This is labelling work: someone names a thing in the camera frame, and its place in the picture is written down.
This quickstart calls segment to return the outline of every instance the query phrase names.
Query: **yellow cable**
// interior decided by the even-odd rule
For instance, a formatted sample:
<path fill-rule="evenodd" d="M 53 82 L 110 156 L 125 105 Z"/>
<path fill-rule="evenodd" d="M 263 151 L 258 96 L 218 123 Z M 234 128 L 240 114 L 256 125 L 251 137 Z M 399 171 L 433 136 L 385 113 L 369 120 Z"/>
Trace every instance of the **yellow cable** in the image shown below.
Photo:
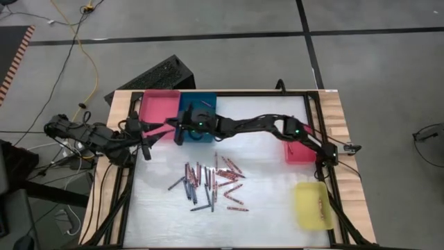
<path fill-rule="evenodd" d="M 94 67 L 94 72 L 96 74 L 96 84 L 94 86 L 94 89 L 92 90 L 92 92 L 89 94 L 89 96 L 83 101 L 83 103 L 86 105 L 86 103 L 89 101 L 89 99 L 91 99 L 91 97 L 94 95 L 94 93 L 97 90 L 97 87 L 99 86 L 99 72 L 97 70 L 97 66 L 96 63 L 94 63 L 94 61 L 92 60 L 91 56 L 89 56 L 89 54 L 83 49 L 82 47 L 82 42 L 80 41 L 80 38 L 78 37 L 78 35 L 76 35 L 76 31 L 73 29 L 72 24 L 69 22 L 69 20 L 67 19 L 67 17 L 63 14 L 63 12 L 59 9 L 59 7 L 57 6 L 57 4 L 54 2 L 54 0 L 51 0 L 51 3 L 54 5 L 55 9 L 62 15 L 63 19 L 66 21 L 67 24 L 69 24 L 69 28 L 71 29 L 72 33 L 74 34 L 74 38 L 77 40 L 78 42 L 78 46 L 80 47 L 80 50 L 85 54 L 85 56 L 88 57 L 88 59 L 91 61 L 92 66 Z M 82 110 L 82 108 L 79 108 L 76 113 L 74 114 L 73 118 L 72 118 L 72 122 L 74 122 L 74 120 L 77 118 L 77 115 L 79 114 L 79 112 Z"/>

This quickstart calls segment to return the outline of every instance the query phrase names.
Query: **table leg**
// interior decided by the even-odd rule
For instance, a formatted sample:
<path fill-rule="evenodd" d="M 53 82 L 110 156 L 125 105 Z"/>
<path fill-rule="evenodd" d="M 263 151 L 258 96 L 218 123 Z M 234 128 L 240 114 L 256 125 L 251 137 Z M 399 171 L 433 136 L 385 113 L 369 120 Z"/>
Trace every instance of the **table leg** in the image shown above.
<path fill-rule="evenodd" d="M 80 206 L 83 208 L 86 208 L 88 205 L 88 196 L 66 191 L 60 188 L 49 187 L 30 181 L 24 181 L 20 185 L 20 188 L 24 188 L 28 195 L 33 198 L 53 201 L 67 205 Z"/>

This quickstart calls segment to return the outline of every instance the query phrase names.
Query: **concrete floor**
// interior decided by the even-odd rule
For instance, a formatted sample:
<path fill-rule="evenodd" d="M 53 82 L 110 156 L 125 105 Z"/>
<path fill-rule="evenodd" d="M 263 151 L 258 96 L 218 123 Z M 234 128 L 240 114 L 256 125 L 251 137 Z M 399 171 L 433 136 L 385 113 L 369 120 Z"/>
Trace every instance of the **concrete floor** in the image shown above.
<path fill-rule="evenodd" d="M 57 1 L 72 22 L 87 1 Z M 444 26 L 444 2 L 436 0 L 303 1 L 312 31 Z M 13 11 L 62 20 L 46 0 L 21 0 Z M 66 26 L 14 15 L 0 25 L 37 26 L 34 41 L 70 40 Z M 107 0 L 80 29 L 82 39 L 159 35 L 301 31 L 295 1 Z M 313 37 L 327 89 L 338 89 L 357 156 L 377 241 L 390 247 L 440 249 L 444 244 L 444 169 L 428 165 L 414 151 L 411 134 L 443 121 L 441 95 L 444 34 L 337 35 Z M 26 130 L 46 101 L 69 46 L 29 47 L 0 109 L 0 130 Z M 100 88 L 89 105 L 92 121 L 106 122 L 102 97 L 161 60 L 176 54 L 195 74 L 200 89 L 314 89 L 304 37 L 90 44 L 99 68 Z M 92 90 L 94 72 L 75 48 L 51 103 L 33 131 L 57 113 L 72 116 Z M 3 134 L 16 141 L 20 135 Z M 51 142 L 27 135 L 32 147 Z M 444 165 L 440 139 L 420 145 Z M 58 147 L 36 151 L 47 163 Z M 63 176 L 51 173 L 42 180 Z"/>

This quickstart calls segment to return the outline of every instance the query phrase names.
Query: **plastic bin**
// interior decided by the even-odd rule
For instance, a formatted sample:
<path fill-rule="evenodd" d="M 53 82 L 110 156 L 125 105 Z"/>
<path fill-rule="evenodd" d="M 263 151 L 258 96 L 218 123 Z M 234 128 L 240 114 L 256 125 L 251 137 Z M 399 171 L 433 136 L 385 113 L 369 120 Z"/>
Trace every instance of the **plastic bin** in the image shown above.
<path fill-rule="evenodd" d="M 301 228 L 310 231 L 333 228 L 330 202 L 324 182 L 298 183 L 294 192 L 296 217 Z"/>
<path fill-rule="evenodd" d="M 180 103 L 180 91 L 177 90 L 146 90 L 140 106 L 139 118 L 143 122 L 164 123 L 166 118 L 177 117 Z M 144 137 L 164 131 L 173 130 L 162 137 L 163 140 L 174 138 L 175 128 L 164 126 L 144 133 Z"/>
<path fill-rule="evenodd" d="M 192 104 L 194 109 L 206 109 L 210 114 L 216 113 L 216 93 L 186 92 L 180 95 L 179 111 L 188 109 Z M 212 142 L 214 137 L 210 134 L 199 134 L 195 132 L 184 132 L 184 142 Z"/>
<path fill-rule="evenodd" d="M 284 142 L 285 162 L 292 165 L 311 164 L 316 161 L 316 152 L 307 148 L 300 142 Z"/>

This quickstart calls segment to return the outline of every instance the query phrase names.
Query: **pink bin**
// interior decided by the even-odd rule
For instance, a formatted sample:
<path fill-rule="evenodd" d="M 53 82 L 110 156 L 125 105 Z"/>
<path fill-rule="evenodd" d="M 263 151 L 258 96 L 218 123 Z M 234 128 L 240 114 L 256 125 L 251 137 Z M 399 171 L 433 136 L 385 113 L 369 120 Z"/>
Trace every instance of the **pink bin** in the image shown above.
<path fill-rule="evenodd" d="M 180 91 L 177 90 L 146 90 L 140 106 L 139 118 L 143 122 L 164 123 L 166 118 L 178 116 L 180 103 Z M 162 137 L 172 140 L 174 138 L 174 127 L 165 124 L 153 131 L 144 133 L 155 135 L 160 132 L 173 130 Z"/>
<path fill-rule="evenodd" d="M 305 130 L 311 133 L 311 128 L 305 126 Z M 315 151 L 302 145 L 300 142 L 284 142 L 285 162 L 292 165 L 310 164 L 316 161 Z"/>

